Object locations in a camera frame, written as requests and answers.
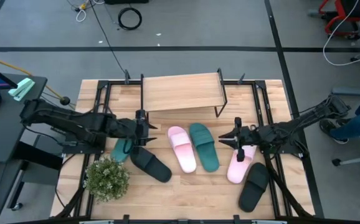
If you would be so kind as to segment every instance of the wooden board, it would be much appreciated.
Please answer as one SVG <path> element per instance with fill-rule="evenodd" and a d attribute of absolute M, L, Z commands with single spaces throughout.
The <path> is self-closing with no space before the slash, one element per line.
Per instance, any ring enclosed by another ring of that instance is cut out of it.
<path fill-rule="evenodd" d="M 162 111 L 222 106 L 219 74 L 172 75 L 143 79 L 144 110 Z"/>
<path fill-rule="evenodd" d="M 98 80 L 84 80 L 80 90 L 77 111 L 86 112 L 93 107 Z M 268 97 L 272 108 L 274 122 L 288 121 L 290 112 L 281 80 L 266 80 Z M 232 184 L 226 173 L 233 150 L 219 142 L 218 136 L 229 132 L 234 127 L 234 118 L 240 116 L 243 125 L 257 125 L 257 115 L 250 86 L 227 85 L 228 104 L 220 118 L 216 118 L 213 108 L 194 108 L 186 110 L 157 111 L 149 114 L 150 122 L 157 130 L 151 130 L 150 136 L 157 137 L 151 141 L 147 149 L 165 163 L 173 173 L 168 183 L 160 183 L 137 169 L 128 159 L 125 167 L 132 173 L 128 193 L 121 199 L 108 203 L 94 202 L 92 218 L 122 219 L 129 214 L 131 219 L 233 219 L 239 214 L 242 219 L 271 219 L 274 217 L 269 189 L 260 199 L 251 213 L 238 208 L 238 198 L 244 185 Z M 119 118 L 134 118 L 140 107 L 139 86 L 114 86 L 111 89 L 110 108 Z M 196 152 L 197 170 L 185 174 L 170 147 L 166 131 L 171 126 L 182 126 L 188 130 L 190 124 L 205 124 L 215 138 L 220 168 L 216 172 L 206 172 Z M 116 139 L 107 139 L 104 156 L 109 156 Z M 303 208 L 314 213 L 308 184 L 302 162 L 291 156 L 281 155 L 287 185 L 302 204 Z M 77 190 L 80 178 L 83 155 L 76 155 L 62 168 L 58 192 L 64 203 L 67 203 Z M 264 164 L 261 153 L 257 150 L 253 162 Z M 283 200 L 277 188 L 280 208 L 284 215 Z M 87 197 L 83 197 L 82 214 L 85 214 Z M 54 200 L 51 215 L 61 211 L 62 206 Z"/>

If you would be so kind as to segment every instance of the white cable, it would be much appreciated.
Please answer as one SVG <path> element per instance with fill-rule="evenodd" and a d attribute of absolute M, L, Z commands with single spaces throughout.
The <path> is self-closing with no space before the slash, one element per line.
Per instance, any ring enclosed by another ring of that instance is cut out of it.
<path fill-rule="evenodd" d="M 330 37 L 328 37 L 328 40 L 327 40 L 327 42 L 325 43 L 325 45 L 324 45 L 324 47 L 323 47 L 323 55 L 324 55 L 325 60 L 327 60 L 328 63 L 330 63 L 330 64 L 332 64 L 332 65 L 334 65 L 334 66 L 345 66 L 345 65 L 351 65 L 351 64 L 356 63 L 356 62 L 360 62 L 360 59 L 359 59 L 359 60 L 355 60 L 355 61 L 349 62 L 349 63 L 336 64 L 336 63 L 333 63 L 333 62 L 329 61 L 328 58 L 327 58 L 327 56 L 325 55 L 325 48 L 327 47 L 327 45 L 328 45 L 329 41 L 331 40 L 332 36 L 333 36 L 334 33 L 336 32 L 336 30 L 339 28 L 339 26 L 341 26 L 342 23 L 343 23 L 346 19 L 349 18 L 349 16 L 352 14 L 352 12 L 353 12 L 354 9 L 356 8 L 356 6 L 357 6 L 357 4 L 359 3 L 359 1 L 360 1 L 360 0 L 357 0 L 357 1 L 356 1 L 354 7 L 353 7 L 352 10 L 349 12 L 348 16 L 346 16 L 346 18 L 344 18 L 344 20 L 343 20 L 340 24 L 338 24 L 338 26 L 335 28 L 335 30 L 332 31 L 332 34 L 330 35 Z"/>
<path fill-rule="evenodd" d="M 83 19 L 79 19 L 79 15 L 81 15 L 81 13 L 85 14 L 85 17 L 83 17 Z M 87 17 L 86 11 L 84 11 L 83 9 L 80 9 L 80 11 L 78 12 L 78 14 L 76 15 L 76 21 L 78 22 L 83 22 Z"/>
<path fill-rule="evenodd" d="M 104 4 L 104 3 L 105 3 L 105 1 L 98 2 L 98 1 L 96 1 L 96 0 L 93 0 L 93 2 L 94 2 L 95 4 Z"/>

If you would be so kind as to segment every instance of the black slipper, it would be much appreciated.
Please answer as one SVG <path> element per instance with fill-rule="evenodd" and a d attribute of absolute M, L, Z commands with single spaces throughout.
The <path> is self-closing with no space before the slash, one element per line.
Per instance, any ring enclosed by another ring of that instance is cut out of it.
<path fill-rule="evenodd" d="M 266 191 L 270 176 L 266 167 L 257 162 L 249 170 L 238 205 L 244 212 L 252 212 Z"/>
<path fill-rule="evenodd" d="M 172 177 L 172 172 L 156 156 L 143 147 L 135 147 L 130 152 L 132 163 L 148 175 L 160 182 L 166 183 Z"/>

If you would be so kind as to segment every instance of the red chair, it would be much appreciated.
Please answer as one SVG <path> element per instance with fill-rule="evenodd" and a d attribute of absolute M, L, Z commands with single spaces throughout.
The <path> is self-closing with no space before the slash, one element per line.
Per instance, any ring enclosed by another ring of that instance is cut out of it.
<path fill-rule="evenodd" d="M 357 22 L 360 21 L 360 0 L 335 0 L 336 11 L 333 12 L 323 11 L 324 6 L 329 2 L 329 0 L 323 1 L 320 8 L 318 9 L 318 13 L 321 15 L 322 19 L 325 19 L 328 22 L 325 27 L 325 32 L 327 34 L 332 34 L 333 30 L 338 26 L 338 24 L 342 22 L 346 16 L 348 16 L 356 4 L 356 1 L 359 1 L 356 8 L 334 33 L 334 35 L 345 36 L 348 39 L 353 40 L 360 39 L 360 28 L 357 24 Z"/>

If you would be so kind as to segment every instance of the dark green slipper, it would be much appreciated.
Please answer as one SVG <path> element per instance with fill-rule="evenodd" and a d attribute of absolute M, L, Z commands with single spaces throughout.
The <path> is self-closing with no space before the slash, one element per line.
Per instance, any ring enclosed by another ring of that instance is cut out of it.
<path fill-rule="evenodd" d="M 130 148 L 132 147 L 133 143 L 131 142 L 130 139 L 118 139 L 115 147 L 113 148 L 112 152 L 111 152 L 111 158 L 114 159 L 117 162 L 125 162 L 126 158 L 129 156 L 129 154 L 124 153 L 123 152 L 123 147 L 126 144 L 126 148 L 125 151 L 128 152 L 130 150 Z"/>
<path fill-rule="evenodd" d="M 190 136 L 204 169 L 216 171 L 220 164 L 211 132 L 203 124 L 194 123 L 190 126 Z"/>

